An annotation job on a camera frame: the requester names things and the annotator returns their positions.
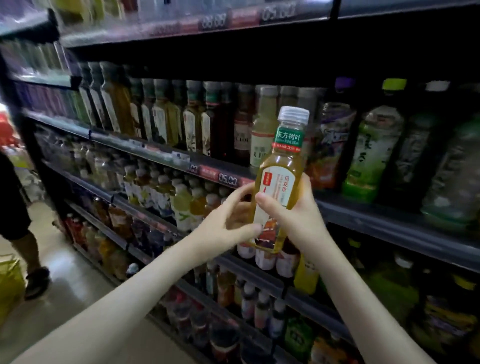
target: hand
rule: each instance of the hand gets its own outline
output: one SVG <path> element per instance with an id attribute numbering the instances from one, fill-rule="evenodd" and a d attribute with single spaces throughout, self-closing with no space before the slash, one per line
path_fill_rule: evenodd
<path id="1" fill-rule="evenodd" d="M 255 184 L 250 183 L 235 190 L 186 238 L 196 254 L 198 265 L 262 233 L 260 224 L 247 225 L 251 203 L 241 202 L 254 189 Z"/>
<path id="2" fill-rule="evenodd" d="M 322 237 L 330 235 L 313 198 L 310 179 L 305 173 L 301 177 L 299 188 L 299 199 L 291 210 L 262 192 L 255 195 L 255 200 L 258 206 L 277 220 L 290 241 L 302 253 L 306 253 L 309 248 L 315 248 L 312 244 L 321 244 L 329 240 Z"/>

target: shopping basket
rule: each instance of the shopping basket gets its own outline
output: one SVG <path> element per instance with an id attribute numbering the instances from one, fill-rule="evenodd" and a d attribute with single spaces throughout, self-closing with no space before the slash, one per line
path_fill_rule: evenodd
<path id="1" fill-rule="evenodd" d="M 24 294 L 25 280 L 20 260 L 14 254 L 0 255 L 0 328 Z"/>

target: floor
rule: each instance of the floor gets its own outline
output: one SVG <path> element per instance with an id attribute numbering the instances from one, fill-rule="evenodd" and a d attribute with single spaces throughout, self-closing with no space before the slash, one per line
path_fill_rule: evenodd
<path id="1" fill-rule="evenodd" d="M 38 240 L 40 260 L 49 267 L 52 284 L 40 299 L 22 303 L 0 330 L 0 364 L 8 364 L 55 328 L 109 293 L 113 286 L 90 266 L 52 226 L 53 212 L 43 203 L 29 208 L 30 227 Z M 0 237 L 0 255 L 14 253 Z M 108 364 L 182 363 L 194 360 L 152 322 L 142 320 L 118 354 Z"/>

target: forearm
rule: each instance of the forearm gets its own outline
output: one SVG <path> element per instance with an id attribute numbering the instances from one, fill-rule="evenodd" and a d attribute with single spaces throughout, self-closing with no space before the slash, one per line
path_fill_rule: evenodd
<path id="1" fill-rule="evenodd" d="M 331 241 L 307 253 L 318 267 L 342 319 L 367 364 L 434 363 L 385 309 Z"/>
<path id="2" fill-rule="evenodd" d="M 132 329 L 195 264 L 185 238 L 101 300 L 31 347 L 14 364 L 97 364 L 117 352 Z"/>

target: left hand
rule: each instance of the left hand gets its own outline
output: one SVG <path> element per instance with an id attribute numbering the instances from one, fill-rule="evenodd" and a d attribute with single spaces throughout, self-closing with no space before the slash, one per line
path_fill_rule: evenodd
<path id="1" fill-rule="evenodd" d="M 241 202 L 254 188 L 255 184 L 249 183 L 235 190 L 186 238 L 196 254 L 198 265 L 262 233 L 260 224 L 247 224 L 251 203 Z"/>

